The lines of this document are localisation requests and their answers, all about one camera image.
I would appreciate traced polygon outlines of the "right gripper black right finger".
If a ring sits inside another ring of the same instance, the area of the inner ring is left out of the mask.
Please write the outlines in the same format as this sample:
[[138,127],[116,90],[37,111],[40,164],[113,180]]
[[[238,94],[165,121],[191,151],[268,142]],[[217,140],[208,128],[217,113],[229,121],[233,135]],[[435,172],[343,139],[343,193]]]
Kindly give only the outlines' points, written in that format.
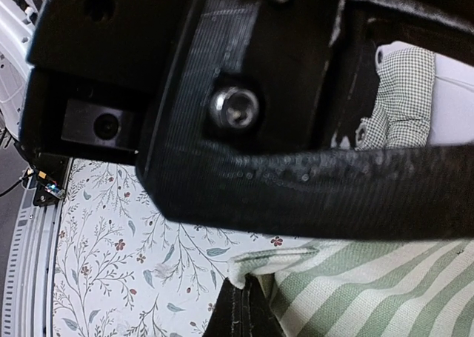
[[241,295],[241,336],[283,337],[285,333],[255,276],[247,275]]

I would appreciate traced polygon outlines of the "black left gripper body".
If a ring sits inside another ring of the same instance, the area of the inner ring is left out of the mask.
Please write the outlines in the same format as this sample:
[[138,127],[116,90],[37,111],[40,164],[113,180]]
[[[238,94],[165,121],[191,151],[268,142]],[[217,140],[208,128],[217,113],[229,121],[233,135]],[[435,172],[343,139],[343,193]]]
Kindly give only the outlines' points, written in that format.
[[313,144],[338,0],[37,0],[31,156],[131,163],[167,141]]

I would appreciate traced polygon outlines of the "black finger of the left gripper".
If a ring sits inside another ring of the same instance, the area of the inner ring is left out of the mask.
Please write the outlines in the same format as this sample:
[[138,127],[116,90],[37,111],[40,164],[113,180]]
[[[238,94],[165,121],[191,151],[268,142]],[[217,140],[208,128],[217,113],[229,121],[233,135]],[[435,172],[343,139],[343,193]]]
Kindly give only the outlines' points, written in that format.
[[330,137],[370,103],[364,48],[391,41],[473,63],[473,0],[338,0],[313,144],[254,153],[229,137],[167,141],[136,174],[168,219],[313,238],[473,236],[470,145],[337,150]]

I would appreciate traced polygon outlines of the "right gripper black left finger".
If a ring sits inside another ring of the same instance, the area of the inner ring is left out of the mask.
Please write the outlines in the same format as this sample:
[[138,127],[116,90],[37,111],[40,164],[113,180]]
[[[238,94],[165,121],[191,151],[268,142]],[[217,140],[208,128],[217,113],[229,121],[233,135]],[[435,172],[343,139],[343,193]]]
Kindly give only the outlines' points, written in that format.
[[243,336],[243,296],[244,290],[224,280],[203,337]]

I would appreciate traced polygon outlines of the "green striped pet tent fabric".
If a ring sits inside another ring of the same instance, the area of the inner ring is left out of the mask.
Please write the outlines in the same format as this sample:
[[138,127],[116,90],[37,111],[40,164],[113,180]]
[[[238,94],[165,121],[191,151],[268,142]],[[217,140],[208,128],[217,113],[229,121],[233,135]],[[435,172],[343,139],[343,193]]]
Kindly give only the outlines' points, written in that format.
[[315,240],[230,259],[271,284],[287,336],[471,336],[473,242]]

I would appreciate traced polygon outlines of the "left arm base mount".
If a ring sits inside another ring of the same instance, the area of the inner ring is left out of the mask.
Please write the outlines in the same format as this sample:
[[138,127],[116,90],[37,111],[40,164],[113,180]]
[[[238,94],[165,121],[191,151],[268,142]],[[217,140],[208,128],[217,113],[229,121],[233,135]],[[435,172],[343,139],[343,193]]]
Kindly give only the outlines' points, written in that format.
[[36,189],[33,199],[34,206],[45,207],[57,204],[65,198],[67,171],[70,164],[68,157],[53,154],[34,156],[27,153],[19,141],[15,140],[4,127],[1,128],[1,149],[6,150],[9,147],[16,150],[28,167],[14,183],[1,191],[1,197],[8,195],[20,184],[27,184],[32,179]]

